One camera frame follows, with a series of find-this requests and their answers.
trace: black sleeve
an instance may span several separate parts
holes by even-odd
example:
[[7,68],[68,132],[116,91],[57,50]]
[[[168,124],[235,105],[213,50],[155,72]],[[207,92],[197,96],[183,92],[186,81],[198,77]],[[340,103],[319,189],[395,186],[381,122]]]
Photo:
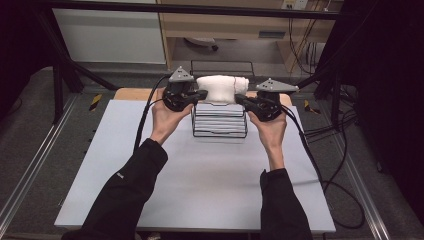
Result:
[[264,171],[260,184],[261,240],[312,239],[308,219],[294,194],[287,170]]
[[65,233],[62,239],[133,240],[143,206],[152,195],[156,177],[167,159],[157,142],[146,139],[125,166],[106,182],[81,229]]

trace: person's right hand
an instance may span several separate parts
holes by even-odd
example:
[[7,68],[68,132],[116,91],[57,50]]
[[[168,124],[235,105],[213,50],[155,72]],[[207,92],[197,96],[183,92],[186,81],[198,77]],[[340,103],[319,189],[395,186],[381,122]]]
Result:
[[286,131],[286,114],[281,113],[276,119],[268,122],[259,121],[253,112],[248,112],[250,121],[258,128],[259,138],[268,154],[271,170],[284,168],[283,139]]

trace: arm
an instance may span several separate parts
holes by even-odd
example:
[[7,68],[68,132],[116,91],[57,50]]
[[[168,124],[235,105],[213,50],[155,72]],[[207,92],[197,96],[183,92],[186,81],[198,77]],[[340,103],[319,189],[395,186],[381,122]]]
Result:
[[[163,89],[158,90],[161,97]],[[152,109],[150,139],[134,152],[123,168],[106,182],[80,230],[65,233],[64,240],[132,240],[144,204],[153,193],[156,178],[168,156],[161,147],[190,113],[172,112],[159,101]]]
[[306,214],[297,199],[284,165],[282,142],[287,126],[285,114],[261,122],[252,112],[250,120],[268,155],[270,172],[260,178],[262,189],[261,239],[312,239]]

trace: black wire rack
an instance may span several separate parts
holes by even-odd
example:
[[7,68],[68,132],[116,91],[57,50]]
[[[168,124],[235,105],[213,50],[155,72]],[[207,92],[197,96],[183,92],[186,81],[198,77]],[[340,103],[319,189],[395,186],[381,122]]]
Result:
[[191,112],[194,137],[246,138],[247,120],[240,105],[199,103]]

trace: white table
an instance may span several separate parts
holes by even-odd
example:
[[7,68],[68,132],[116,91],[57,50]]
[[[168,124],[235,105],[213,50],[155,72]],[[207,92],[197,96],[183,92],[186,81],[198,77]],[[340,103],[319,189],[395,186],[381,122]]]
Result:
[[[55,225],[78,228],[109,177],[132,154],[144,101],[111,100]],[[315,170],[288,118],[283,143],[286,167],[313,233],[334,232]],[[151,116],[143,131],[150,136]],[[239,143],[194,138],[186,117],[163,145],[169,160],[145,204],[139,229],[158,231],[234,231],[260,229],[259,176],[268,170],[256,127]]]

